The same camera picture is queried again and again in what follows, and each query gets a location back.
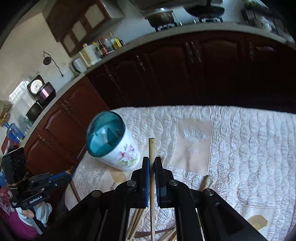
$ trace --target beige wall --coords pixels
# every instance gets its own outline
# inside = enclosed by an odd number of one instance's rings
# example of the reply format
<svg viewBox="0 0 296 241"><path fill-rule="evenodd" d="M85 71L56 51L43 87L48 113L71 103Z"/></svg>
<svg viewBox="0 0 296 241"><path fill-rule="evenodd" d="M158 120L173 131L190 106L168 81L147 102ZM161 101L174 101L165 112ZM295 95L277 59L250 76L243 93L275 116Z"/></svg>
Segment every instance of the beige wall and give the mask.
<svg viewBox="0 0 296 241"><path fill-rule="evenodd" d="M52 56L63 73L69 71L69 56L39 13L16 26L0 49L0 99L8 99L17 84L37 72L56 90L69 80L67 76L61 79L53 62L43 65L43 51Z"/></svg>

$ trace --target countertop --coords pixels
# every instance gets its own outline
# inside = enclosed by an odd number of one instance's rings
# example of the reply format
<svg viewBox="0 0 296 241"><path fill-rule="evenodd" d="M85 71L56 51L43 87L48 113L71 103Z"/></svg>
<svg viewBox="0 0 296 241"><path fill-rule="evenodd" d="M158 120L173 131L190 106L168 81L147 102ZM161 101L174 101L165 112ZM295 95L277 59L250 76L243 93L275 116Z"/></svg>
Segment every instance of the countertop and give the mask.
<svg viewBox="0 0 296 241"><path fill-rule="evenodd" d="M49 109L59 100L59 98L62 97L64 93L67 92L68 89L70 89L75 83L77 83L80 79L82 79L85 75L93 71L95 68L99 67L100 65L106 63L107 61L111 60L112 58L115 58L118 55L121 55L124 52L127 52L131 49L134 49L140 45L174 36L179 34L185 34L185 33L192 33L192 32L199 32L199 31L238 31L238 32L245 32L245 33L251 33L251 34L257 34L260 36L264 36L273 40L276 40L278 42L281 42L283 44L286 44L287 40L283 37L280 37L276 34L273 34L271 32L268 32L266 30L262 30L259 28L254 28L247 25L240 25L236 23L202 23L202 24L192 24L192 25L186 25L186 26L179 26L167 30L163 30L160 32L154 32L150 33L144 36L141 36L131 42L129 42L127 45L123 46L122 48L116 50L115 52L109 54L108 56L104 57L101 61L97 62L95 65L88 68L84 73L80 74L73 80L70 80L68 83L66 83L58 92L56 97L49 103L49 105L42 111L40 116L36 119L30 130L28 131L26 137L22 141L21 147L24 147L27 143L30 135L33 133L34 129L37 127L39 122L42 120L42 118L45 116L45 114L49 111Z"/></svg>

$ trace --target upper cabinet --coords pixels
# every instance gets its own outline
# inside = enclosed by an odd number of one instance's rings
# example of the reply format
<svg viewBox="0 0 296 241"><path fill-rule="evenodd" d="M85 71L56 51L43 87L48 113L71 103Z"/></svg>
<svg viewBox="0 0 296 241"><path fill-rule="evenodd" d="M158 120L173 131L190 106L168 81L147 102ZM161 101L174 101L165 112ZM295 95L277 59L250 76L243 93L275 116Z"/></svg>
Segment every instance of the upper cabinet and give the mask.
<svg viewBox="0 0 296 241"><path fill-rule="evenodd" d="M57 0L46 22L57 42L70 57L83 43L124 18L114 0Z"/></svg>

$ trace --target white wall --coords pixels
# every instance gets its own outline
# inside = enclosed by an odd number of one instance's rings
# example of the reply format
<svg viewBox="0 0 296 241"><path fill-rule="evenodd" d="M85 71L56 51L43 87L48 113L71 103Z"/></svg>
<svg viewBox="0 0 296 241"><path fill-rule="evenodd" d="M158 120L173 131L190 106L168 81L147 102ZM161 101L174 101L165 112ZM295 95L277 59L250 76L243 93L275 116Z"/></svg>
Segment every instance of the white wall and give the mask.
<svg viewBox="0 0 296 241"><path fill-rule="evenodd" d="M48 66L43 64L43 51L56 61L65 74L63 78L53 62ZM0 49L0 100L8 100L9 94L23 79L38 72L58 91L74 77L68 66L70 60L61 43L55 41L42 13L28 19L12 30ZM5 136L6 127L1 127L0 145Z"/></svg>
<svg viewBox="0 0 296 241"><path fill-rule="evenodd" d="M125 18L118 23L114 24L109 29L105 30L98 37L109 38L109 32L112 32L114 36L122 39L125 43L138 38L144 34L155 32L149 22L144 19L143 15L130 3L129 0L118 0L118 5L125 15ZM228 22L242 22L241 9L243 3L241 0L223 0L222 6L225 8L225 12L222 15L223 21ZM195 17L187 13L183 7L172 8L174 11L177 22L191 22Z"/></svg>

